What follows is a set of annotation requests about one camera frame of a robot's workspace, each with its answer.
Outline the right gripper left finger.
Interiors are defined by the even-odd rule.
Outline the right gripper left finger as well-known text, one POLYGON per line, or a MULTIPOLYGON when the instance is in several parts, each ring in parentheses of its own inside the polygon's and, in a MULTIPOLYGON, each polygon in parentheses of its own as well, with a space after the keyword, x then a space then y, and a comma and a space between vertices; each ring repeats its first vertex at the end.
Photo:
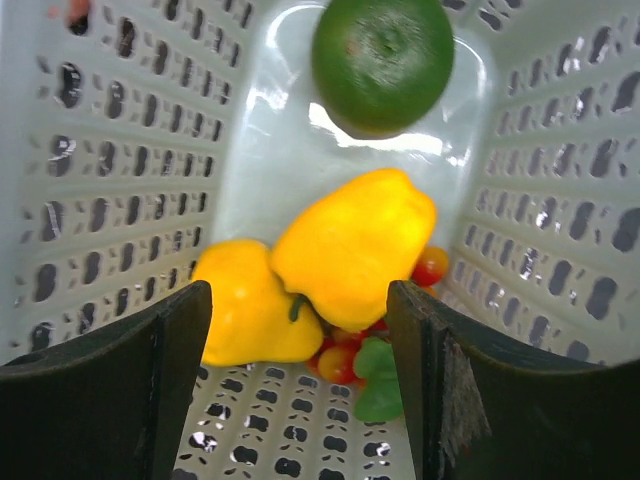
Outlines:
POLYGON ((170 478, 211 312, 196 281, 2 366, 2 478, 170 478))

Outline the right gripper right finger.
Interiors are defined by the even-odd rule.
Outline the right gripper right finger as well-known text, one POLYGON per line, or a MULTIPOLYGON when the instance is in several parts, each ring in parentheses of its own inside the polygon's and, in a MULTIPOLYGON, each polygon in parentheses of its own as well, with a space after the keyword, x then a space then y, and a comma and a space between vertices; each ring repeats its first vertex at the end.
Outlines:
POLYGON ((639 364, 601 366, 502 334, 408 281, 390 328, 420 479, 635 479, 639 364))

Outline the cherry tomato bunch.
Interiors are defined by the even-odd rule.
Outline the cherry tomato bunch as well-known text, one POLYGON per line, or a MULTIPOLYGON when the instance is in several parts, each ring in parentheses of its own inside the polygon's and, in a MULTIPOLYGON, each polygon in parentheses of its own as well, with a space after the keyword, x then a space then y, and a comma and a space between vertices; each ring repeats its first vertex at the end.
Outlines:
POLYGON ((308 367, 330 383, 354 383, 360 388, 354 407, 357 420, 387 422, 403 415, 398 374, 385 318, 357 333, 334 327, 324 345, 308 361, 308 367))

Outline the yellow lemon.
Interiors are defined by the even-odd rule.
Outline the yellow lemon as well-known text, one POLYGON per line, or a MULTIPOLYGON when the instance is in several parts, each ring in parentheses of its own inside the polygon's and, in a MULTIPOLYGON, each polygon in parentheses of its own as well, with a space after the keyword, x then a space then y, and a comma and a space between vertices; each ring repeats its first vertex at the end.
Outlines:
POLYGON ((211 287, 204 364, 304 362, 321 347, 320 320, 306 300, 285 291, 270 266, 270 254, 253 239, 223 241, 202 252, 192 279, 211 287))

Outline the yellow bell pepper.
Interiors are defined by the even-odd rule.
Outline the yellow bell pepper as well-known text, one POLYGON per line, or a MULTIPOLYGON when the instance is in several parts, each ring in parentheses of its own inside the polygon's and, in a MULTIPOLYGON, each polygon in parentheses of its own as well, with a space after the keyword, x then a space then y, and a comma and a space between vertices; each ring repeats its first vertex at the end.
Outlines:
POLYGON ((377 169, 305 209, 270 263, 329 324, 359 332, 384 316, 390 283, 411 276, 436 220, 435 203, 407 173, 377 169))

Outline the dark green round fruit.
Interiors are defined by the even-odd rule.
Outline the dark green round fruit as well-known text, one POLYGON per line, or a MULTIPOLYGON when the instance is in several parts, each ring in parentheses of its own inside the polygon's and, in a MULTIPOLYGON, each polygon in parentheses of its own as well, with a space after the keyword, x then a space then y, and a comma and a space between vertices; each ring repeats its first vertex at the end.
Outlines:
POLYGON ((339 123, 388 136, 437 103, 454 53, 452 25, 438 1, 331 1, 312 37, 312 77, 339 123))

